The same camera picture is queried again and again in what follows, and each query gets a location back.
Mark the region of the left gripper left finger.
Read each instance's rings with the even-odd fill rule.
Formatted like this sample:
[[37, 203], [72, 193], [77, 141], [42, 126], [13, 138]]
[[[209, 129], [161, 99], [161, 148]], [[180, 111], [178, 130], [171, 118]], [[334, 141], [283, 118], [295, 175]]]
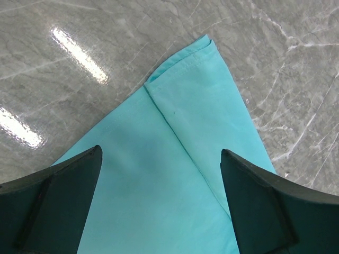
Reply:
[[76, 253], [102, 166], [94, 146], [1, 184], [1, 253]]

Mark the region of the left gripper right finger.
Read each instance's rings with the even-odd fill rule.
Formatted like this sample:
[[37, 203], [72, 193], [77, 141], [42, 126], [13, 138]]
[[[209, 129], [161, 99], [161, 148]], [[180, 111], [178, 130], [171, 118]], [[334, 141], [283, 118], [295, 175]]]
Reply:
[[338, 253], [338, 196], [224, 149], [220, 163], [240, 253]]

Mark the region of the teal t shirt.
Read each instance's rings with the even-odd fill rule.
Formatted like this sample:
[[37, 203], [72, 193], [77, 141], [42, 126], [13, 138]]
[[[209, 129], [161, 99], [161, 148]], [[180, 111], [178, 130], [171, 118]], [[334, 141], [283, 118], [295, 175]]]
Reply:
[[238, 253], [221, 152], [274, 172], [207, 35], [165, 60], [61, 159], [95, 145], [102, 167], [79, 253]]

